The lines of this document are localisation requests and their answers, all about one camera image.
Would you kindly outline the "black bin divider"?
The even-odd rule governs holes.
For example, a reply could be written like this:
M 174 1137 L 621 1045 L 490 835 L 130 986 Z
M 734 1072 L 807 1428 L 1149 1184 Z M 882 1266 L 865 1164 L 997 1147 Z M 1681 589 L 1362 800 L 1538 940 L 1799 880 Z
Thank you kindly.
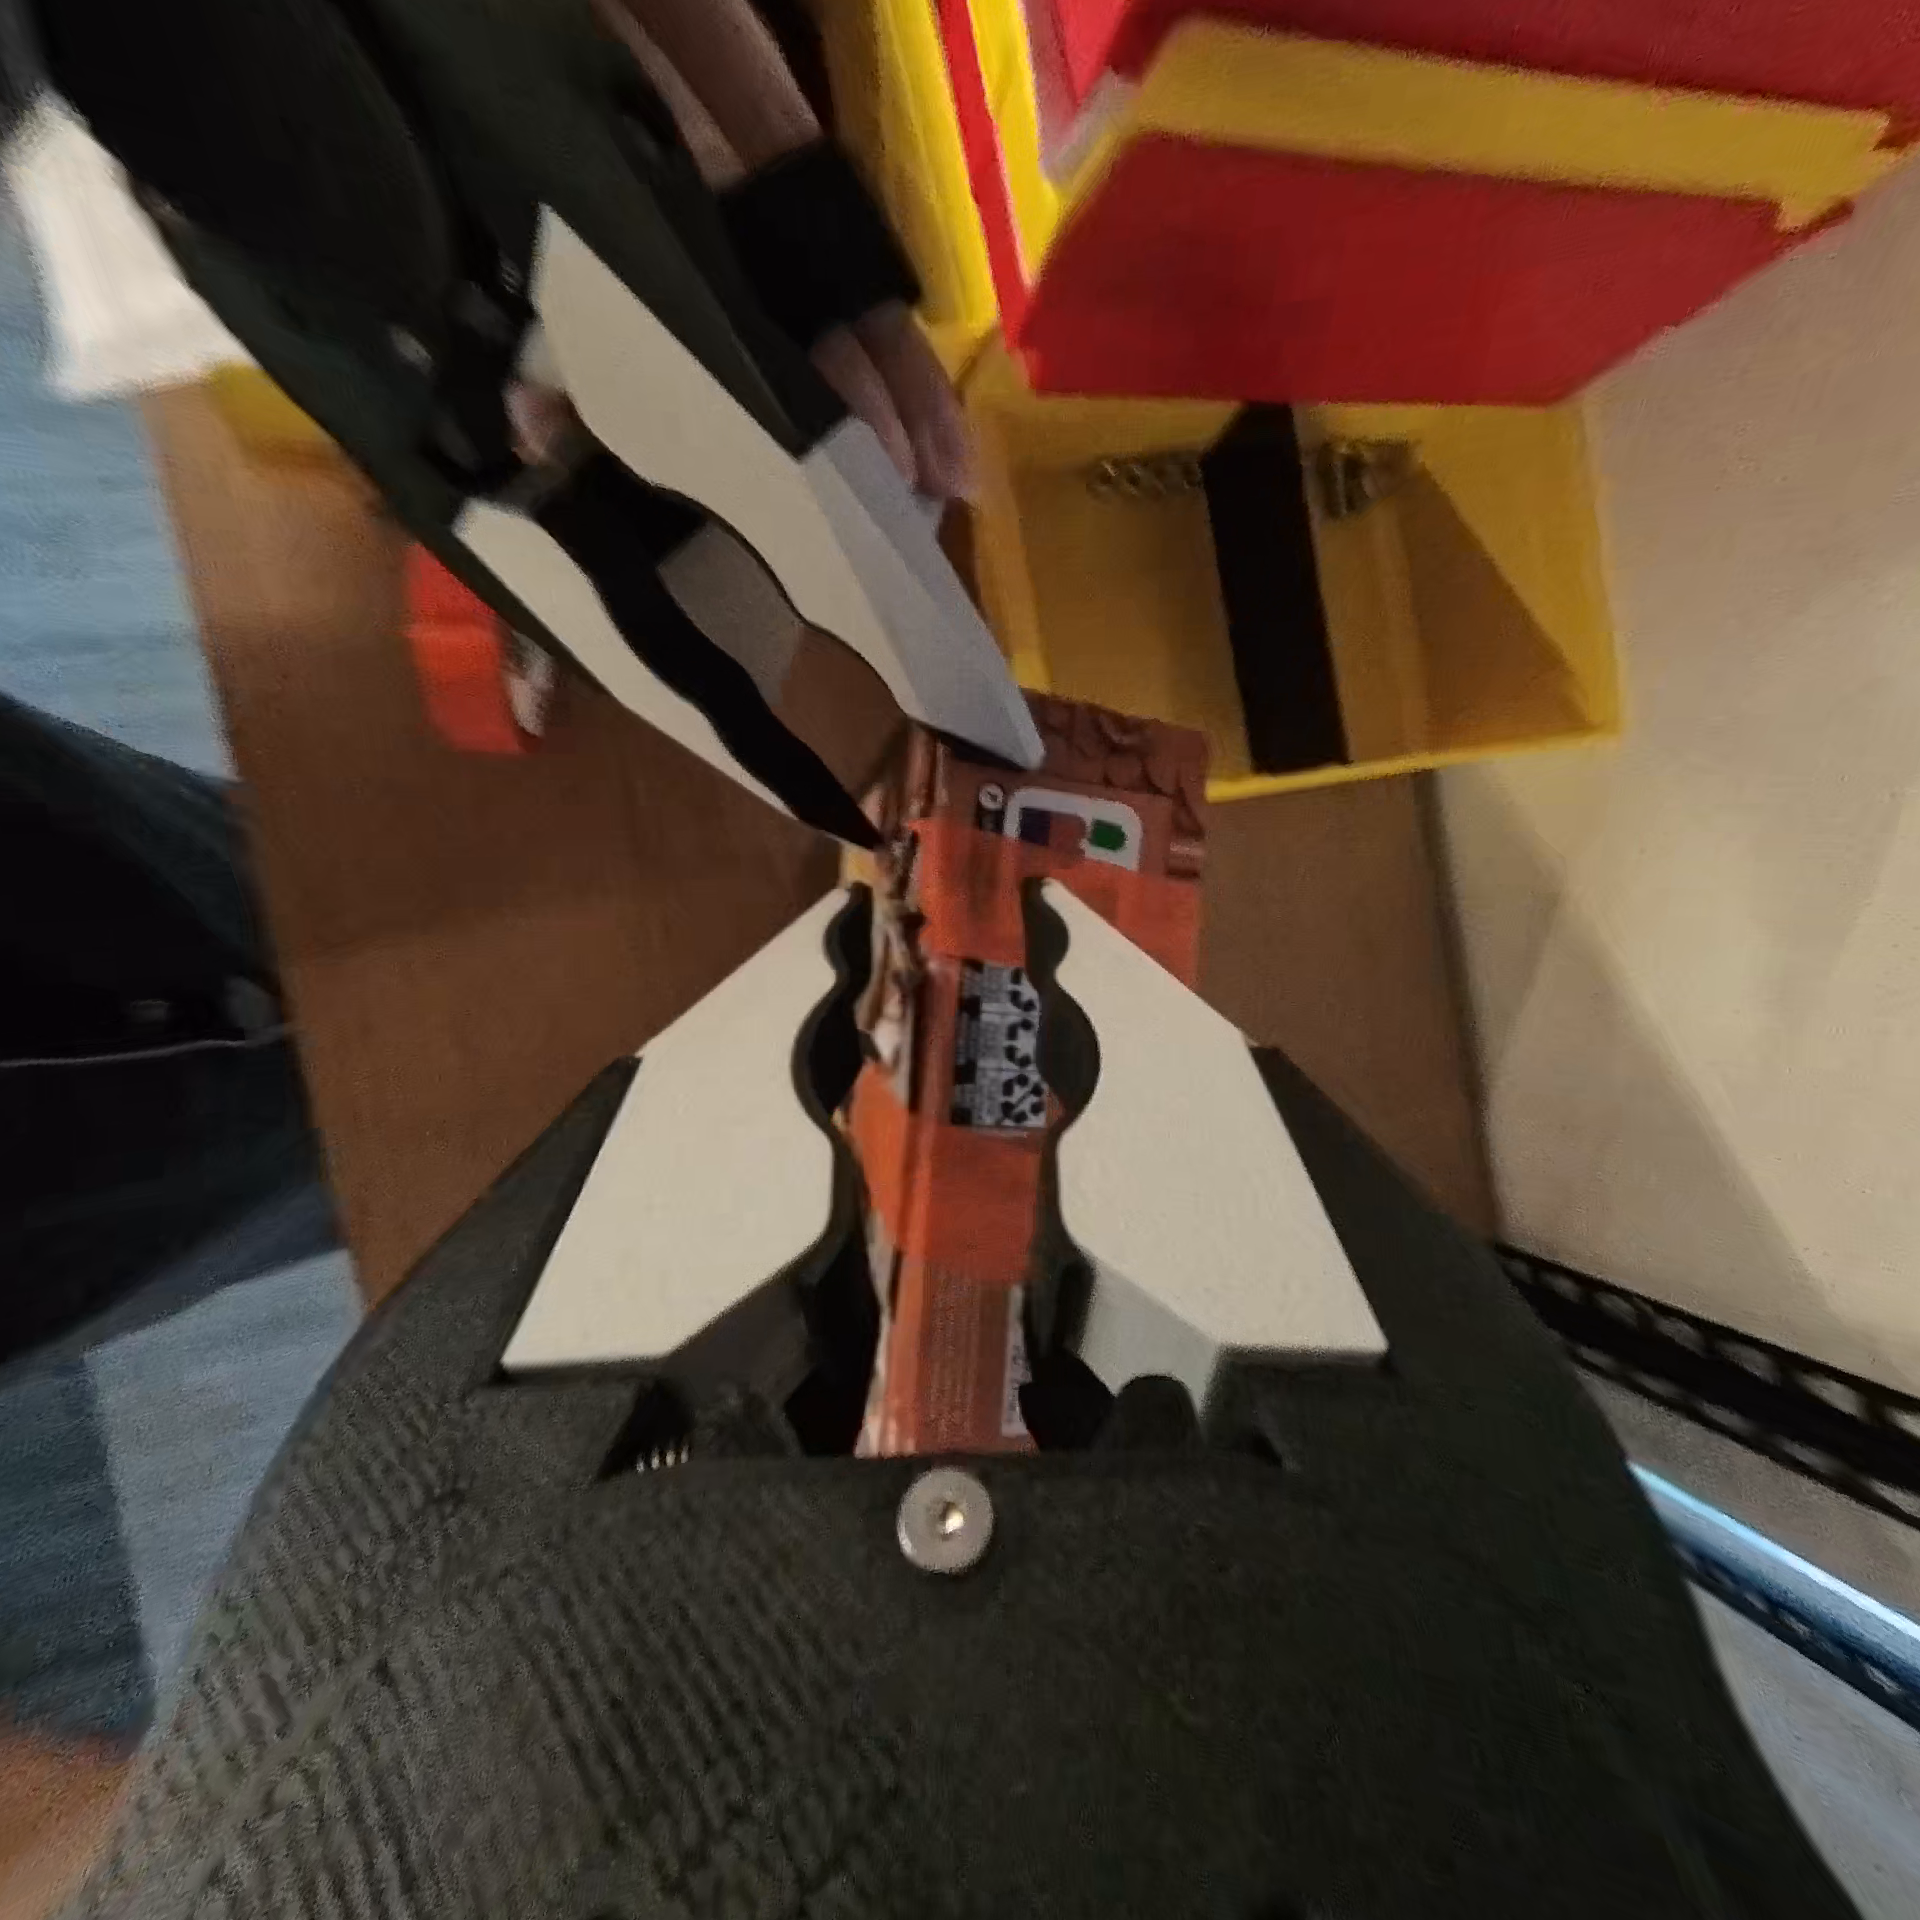
M 1304 461 L 1289 406 L 1239 409 L 1197 473 L 1251 770 L 1281 778 L 1346 763 Z

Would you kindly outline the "silver metal upright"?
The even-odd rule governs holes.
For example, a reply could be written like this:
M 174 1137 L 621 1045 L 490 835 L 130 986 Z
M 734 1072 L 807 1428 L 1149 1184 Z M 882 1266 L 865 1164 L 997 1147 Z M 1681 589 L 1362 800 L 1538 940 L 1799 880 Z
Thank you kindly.
M 1691 1586 L 1917 1732 L 1917 1622 L 1657 1472 L 1627 1467 Z

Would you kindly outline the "black perforated rack frame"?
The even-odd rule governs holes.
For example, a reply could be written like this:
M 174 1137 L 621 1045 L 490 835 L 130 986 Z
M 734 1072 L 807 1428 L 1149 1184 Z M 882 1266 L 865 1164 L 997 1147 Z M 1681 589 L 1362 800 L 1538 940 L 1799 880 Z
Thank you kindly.
M 1917 1526 L 1914 1395 L 1506 1241 L 1495 1258 L 1584 1374 Z

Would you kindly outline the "pile of brass screws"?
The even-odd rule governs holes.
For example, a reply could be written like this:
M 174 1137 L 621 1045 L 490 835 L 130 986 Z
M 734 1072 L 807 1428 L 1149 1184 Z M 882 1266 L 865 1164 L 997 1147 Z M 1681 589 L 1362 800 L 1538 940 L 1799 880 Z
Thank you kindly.
M 1366 512 L 1419 467 L 1419 451 L 1391 438 L 1333 438 L 1304 457 L 1314 497 L 1333 518 Z M 1129 501 L 1193 493 L 1205 486 L 1205 477 L 1207 456 L 1200 449 L 1103 456 L 1079 472 L 1081 486 L 1093 497 Z

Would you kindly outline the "person's left forearm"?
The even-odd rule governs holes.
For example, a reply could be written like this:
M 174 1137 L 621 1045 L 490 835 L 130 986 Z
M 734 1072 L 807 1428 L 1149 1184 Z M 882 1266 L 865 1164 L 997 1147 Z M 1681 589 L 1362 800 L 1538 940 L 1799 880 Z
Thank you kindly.
M 753 173 L 825 141 L 783 50 L 753 4 L 611 2 L 617 35 L 675 112 L 689 109 L 694 152 L 721 177 Z

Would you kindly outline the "red plastic bin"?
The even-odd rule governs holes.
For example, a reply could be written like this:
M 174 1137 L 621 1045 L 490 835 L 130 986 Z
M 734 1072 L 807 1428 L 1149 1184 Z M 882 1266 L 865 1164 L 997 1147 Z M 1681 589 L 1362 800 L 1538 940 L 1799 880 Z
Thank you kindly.
M 1059 2 L 1075 89 L 1138 77 L 1191 18 L 1569 77 L 1914 122 L 1914 2 Z
M 1053 233 L 1014 355 L 1040 394 L 1542 406 L 1801 242 L 1767 202 L 1144 134 Z

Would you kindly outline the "orchid print toy box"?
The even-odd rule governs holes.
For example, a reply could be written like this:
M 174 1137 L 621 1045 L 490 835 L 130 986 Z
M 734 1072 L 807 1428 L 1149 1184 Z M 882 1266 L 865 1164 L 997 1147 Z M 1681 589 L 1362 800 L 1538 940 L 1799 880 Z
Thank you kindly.
M 873 965 L 859 1004 L 863 1068 L 931 1120 L 1046 1134 L 1055 1107 L 1025 963 L 997 966 L 925 953 L 914 898 L 923 821 L 1040 838 L 1042 812 L 1087 827 L 1059 877 L 1182 982 L 1197 979 L 1207 864 L 1209 746 L 1185 728 L 1029 696 L 1043 760 L 1006 770 L 911 728 L 865 797 L 880 851 L 847 873 L 873 891 Z M 861 1457 L 1025 1452 L 1023 1282 L 981 1286 L 893 1248 L 869 1201 L 880 1334 Z

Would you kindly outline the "person's left hand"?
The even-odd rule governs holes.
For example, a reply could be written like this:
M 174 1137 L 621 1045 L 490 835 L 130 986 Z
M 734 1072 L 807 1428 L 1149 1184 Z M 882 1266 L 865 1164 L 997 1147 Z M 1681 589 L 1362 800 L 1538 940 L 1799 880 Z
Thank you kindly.
M 902 480 L 937 504 L 968 498 L 968 430 L 918 323 L 918 276 L 850 155 L 810 139 L 749 169 L 718 204 L 760 309 Z

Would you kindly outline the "orange tape roll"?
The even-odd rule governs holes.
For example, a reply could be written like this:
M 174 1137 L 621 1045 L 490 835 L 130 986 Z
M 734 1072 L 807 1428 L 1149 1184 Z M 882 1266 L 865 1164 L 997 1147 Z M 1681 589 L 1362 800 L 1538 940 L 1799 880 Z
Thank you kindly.
M 536 753 L 559 681 L 555 661 L 421 544 L 401 560 L 401 632 L 424 721 L 451 750 Z

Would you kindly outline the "yellow bin with black divider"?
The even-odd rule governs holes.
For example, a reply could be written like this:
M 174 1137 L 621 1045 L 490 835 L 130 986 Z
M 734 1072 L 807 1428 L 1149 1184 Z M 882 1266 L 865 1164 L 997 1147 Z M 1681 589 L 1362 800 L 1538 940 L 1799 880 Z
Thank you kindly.
M 1323 512 L 1304 473 L 1349 762 L 1257 776 L 1201 491 L 1098 498 L 1079 480 L 1109 456 L 1205 452 L 1255 402 L 1046 396 L 1001 344 L 981 349 L 962 396 L 976 582 L 1016 680 L 1197 731 L 1214 800 L 1615 731 L 1615 628 L 1577 400 L 1289 406 L 1302 467 L 1325 442 L 1410 442 L 1421 467 L 1346 518 Z

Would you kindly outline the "wooden desk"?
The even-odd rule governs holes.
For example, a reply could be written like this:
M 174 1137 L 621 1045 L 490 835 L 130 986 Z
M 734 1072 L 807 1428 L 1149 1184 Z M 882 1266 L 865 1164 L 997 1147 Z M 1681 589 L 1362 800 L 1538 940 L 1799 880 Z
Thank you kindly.
M 833 856 L 594 689 L 528 760 L 426 728 L 400 546 L 337 469 L 254 469 L 203 392 L 137 406 L 241 784 L 256 885 L 367 1302 Z M 1201 995 L 1496 1236 L 1423 782 L 1215 808 Z

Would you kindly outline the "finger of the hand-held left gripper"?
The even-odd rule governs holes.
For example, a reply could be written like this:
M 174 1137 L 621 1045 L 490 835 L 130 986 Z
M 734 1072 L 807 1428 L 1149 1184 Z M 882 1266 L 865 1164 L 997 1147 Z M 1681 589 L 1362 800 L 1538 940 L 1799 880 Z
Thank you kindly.
M 863 420 L 783 451 L 553 208 L 538 208 L 529 299 L 566 398 L 615 457 L 721 521 L 907 717 L 1040 769 L 1032 710 L 941 552 L 934 507 Z
M 623 512 L 557 497 L 559 528 L 496 504 L 455 526 L 485 573 L 594 686 L 762 804 L 847 849 L 873 821 L 779 713 L 803 625 L 734 536 L 705 530 L 662 566 Z

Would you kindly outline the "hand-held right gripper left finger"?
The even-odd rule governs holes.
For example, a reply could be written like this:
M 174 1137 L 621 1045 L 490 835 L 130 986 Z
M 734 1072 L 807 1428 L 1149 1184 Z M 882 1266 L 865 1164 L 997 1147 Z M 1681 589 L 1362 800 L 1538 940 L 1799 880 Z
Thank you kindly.
M 618 1366 L 686 1403 L 782 1406 L 837 1372 L 830 1273 L 861 1182 L 833 1115 L 871 972 L 873 889 L 831 888 L 632 1057 L 502 1377 Z

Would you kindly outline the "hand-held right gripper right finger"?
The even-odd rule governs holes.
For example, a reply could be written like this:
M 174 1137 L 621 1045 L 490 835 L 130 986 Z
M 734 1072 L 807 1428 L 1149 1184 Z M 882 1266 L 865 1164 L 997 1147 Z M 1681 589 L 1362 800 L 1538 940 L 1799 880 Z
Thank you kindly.
M 1095 1444 L 1229 1433 L 1281 1381 L 1369 1381 L 1386 1345 L 1257 1049 L 1059 880 L 1023 888 L 1058 1108 L 1023 1281 L 1023 1421 Z

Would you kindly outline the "person's dark pants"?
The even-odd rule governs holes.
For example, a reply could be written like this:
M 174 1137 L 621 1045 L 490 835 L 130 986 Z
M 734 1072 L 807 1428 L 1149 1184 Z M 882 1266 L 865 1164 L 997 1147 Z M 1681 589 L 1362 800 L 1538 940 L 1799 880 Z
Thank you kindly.
M 231 786 L 3 697 L 3 1366 L 335 1235 Z

